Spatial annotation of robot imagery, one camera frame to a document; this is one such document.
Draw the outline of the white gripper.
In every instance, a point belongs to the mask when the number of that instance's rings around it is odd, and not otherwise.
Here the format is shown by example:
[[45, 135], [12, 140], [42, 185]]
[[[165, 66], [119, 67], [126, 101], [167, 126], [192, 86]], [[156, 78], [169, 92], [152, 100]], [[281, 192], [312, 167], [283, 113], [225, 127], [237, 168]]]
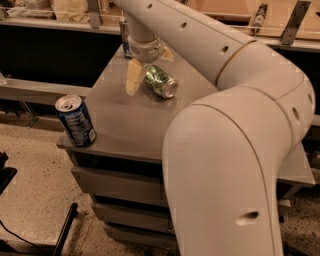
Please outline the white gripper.
[[139, 39], [134, 39], [132, 36], [129, 36], [128, 41], [132, 57], [135, 59], [128, 62], [126, 92], [129, 96], [134, 96], [145, 77], [143, 63], [153, 63], [159, 57], [173, 63], [174, 56], [168, 47], [164, 47], [159, 37], [151, 39], [148, 42], [142, 42]]

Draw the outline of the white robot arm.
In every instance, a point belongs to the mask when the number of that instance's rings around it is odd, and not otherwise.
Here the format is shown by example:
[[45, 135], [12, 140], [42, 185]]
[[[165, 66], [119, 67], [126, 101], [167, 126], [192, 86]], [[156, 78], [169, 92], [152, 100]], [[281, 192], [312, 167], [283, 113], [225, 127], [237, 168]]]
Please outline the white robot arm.
[[181, 256], [283, 256], [282, 163], [315, 112], [307, 76], [265, 44], [175, 0], [114, 0], [130, 37], [159, 36], [217, 88], [185, 107], [163, 143]]

